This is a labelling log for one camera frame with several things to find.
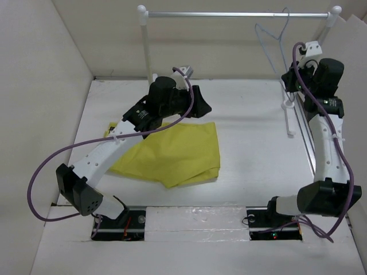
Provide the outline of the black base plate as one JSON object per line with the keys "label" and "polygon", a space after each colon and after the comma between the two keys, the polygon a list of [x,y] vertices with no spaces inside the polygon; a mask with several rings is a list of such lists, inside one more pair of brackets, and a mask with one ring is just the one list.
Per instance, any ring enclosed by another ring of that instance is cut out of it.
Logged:
{"label": "black base plate", "polygon": [[93,241],[143,241],[145,239],[146,208],[131,207],[123,223],[102,217],[95,219],[91,232]]}
{"label": "black base plate", "polygon": [[292,216],[270,214],[266,207],[247,207],[243,225],[249,228],[251,241],[302,240],[299,225]]}

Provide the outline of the yellow trousers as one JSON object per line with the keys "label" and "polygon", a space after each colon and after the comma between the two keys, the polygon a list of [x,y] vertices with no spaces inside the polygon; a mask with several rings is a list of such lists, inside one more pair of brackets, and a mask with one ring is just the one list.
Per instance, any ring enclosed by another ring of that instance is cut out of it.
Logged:
{"label": "yellow trousers", "polygon": [[162,183],[166,188],[216,179],[220,149],[216,124],[178,123],[130,148],[109,172]]}

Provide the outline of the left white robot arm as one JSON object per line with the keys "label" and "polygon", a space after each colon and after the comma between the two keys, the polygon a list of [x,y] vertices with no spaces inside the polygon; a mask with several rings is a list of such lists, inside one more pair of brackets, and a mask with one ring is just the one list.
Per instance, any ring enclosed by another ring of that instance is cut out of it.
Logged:
{"label": "left white robot arm", "polygon": [[107,141],[99,143],[73,165],[62,164],[57,168],[59,191],[80,215],[101,215],[115,227],[126,224],[128,207],[117,197],[100,193],[96,186],[107,170],[130,148],[158,129],[164,118],[174,115],[201,118],[211,112],[200,87],[194,85],[192,88],[192,92],[177,88],[171,77],[156,78],[148,94],[123,115]]}

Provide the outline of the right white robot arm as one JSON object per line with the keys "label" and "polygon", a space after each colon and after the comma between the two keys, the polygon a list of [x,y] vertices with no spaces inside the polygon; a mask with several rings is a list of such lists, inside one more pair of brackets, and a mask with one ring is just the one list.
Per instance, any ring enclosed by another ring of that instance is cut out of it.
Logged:
{"label": "right white robot arm", "polygon": [[362,196],[361,186],[349,189],[350,174],[341,158],[344,108],[335,92],[343,72],[343,63],[332,58],[319,60],[316,68],[299,70],[308,88],[303,92],[304,110],[314,142],[314,181],[296,195],[273,197],[265,211],[270,225],[279,225],[286,216],[302,214],[339,217]]}

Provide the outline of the blue wire hanger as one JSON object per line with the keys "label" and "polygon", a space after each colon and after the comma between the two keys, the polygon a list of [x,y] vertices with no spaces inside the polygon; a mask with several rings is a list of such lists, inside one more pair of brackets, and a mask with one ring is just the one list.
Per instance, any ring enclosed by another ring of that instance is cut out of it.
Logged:
{"label": "blue wire hanger", "polygon": [[287,17],[286,17],[286,21],[284,23],[284,26],[283,26],[283,28],[281,29],[281,31],[278,35],[276,35],[274,33],[271,33],[269,30],[262,27],[261,24],[259,24],[259,23],[255,23],[255,25],[254,25],[254,31],[255,31],[257,39],[260,43],[260,46],[263,50],[263,53],[265,54],[270,66],[271,66],[272,71],[278,76],[280,75],[280,72],[277,70],[277,68],[276,68],[276,66],[273,62],[273,59],[271,58],[270,53],[267,50],[265,43],[263,42],[263,39],[262,39],[260,33],[266,34],[267,36],[269,36],[270,38],[272,38],[274,41],[276,41],[278,43],[278,47],[279,47],[279,50],[280,50],[280,55],[281,55],[281,58],[282,58],[282,61],[283,61],[283,66],[284,66],[283,71],[285,72],[287,70],[287,59],[286,59],[285,53],[284,53],[283,36],[284,36],[284,32],[287,29],[288,23],[290,21],[290,9],[288,7],[284,7],[284,9],[282,10],[282,13],[287,13]]}

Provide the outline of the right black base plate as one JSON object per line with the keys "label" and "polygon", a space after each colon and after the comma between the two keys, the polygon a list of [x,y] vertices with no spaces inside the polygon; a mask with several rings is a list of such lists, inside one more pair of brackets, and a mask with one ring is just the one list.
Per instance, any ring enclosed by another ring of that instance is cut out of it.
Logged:
{"label": "right black base plate", "polygon": [[292,216],[270,214],[266,207],[247,207],[243,225],[249,228],[251,241],[302,240],[299,225]]}

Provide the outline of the white and metal clothes rack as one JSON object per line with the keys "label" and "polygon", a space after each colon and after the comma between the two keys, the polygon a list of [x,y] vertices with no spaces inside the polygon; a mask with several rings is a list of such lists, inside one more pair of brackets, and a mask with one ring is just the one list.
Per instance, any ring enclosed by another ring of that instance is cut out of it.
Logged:
{"label": "white and metal clothes rack", "polygon": [[[288,26],[292,20],[324,19],[330,29],[340,11],[336,6],[326,14],[290,12]],[[205,94],[218,93],[222,99],[235,93],[264,97],[268,105],[276,106],[288,135],[295,135],[294,99],[281,79],[292,64],[291,52],[283,46],[287,59],[284,72],[278,43],[260,33],[280,72],[276,75],[254,31],[259,23],[278,35],[287,13],[157,12],[143,5],[137,12],[149,81],[157,78],[163,65],[186,63],[198,71],[194,81]]]}

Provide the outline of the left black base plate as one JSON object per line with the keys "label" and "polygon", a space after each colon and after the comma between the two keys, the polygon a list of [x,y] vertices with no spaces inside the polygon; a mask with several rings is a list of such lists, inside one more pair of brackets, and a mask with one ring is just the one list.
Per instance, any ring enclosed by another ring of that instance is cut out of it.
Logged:
{"label": "left black base plate", "polygon": [[95,219],[91,232],[93,241],[143,241],[145,239],[146,208],[131,207],[123,223],[102,217]]}

